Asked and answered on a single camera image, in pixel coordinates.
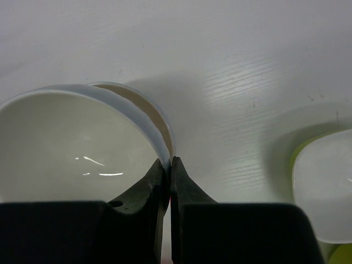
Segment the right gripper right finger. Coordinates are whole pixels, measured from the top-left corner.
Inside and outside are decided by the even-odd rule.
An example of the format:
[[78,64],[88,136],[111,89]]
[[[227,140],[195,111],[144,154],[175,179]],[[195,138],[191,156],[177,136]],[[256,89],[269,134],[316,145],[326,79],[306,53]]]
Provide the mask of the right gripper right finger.
[[288,203],[218,203],[171,165],[174,263],[323,263],[310,222]]

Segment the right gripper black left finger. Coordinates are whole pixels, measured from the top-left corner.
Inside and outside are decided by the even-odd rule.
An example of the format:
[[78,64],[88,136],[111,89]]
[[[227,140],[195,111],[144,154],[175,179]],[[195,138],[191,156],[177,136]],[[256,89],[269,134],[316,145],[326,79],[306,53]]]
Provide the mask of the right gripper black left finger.
[[1,263],[160,263],[166,173],[156,160],[109,202],[1,204]]

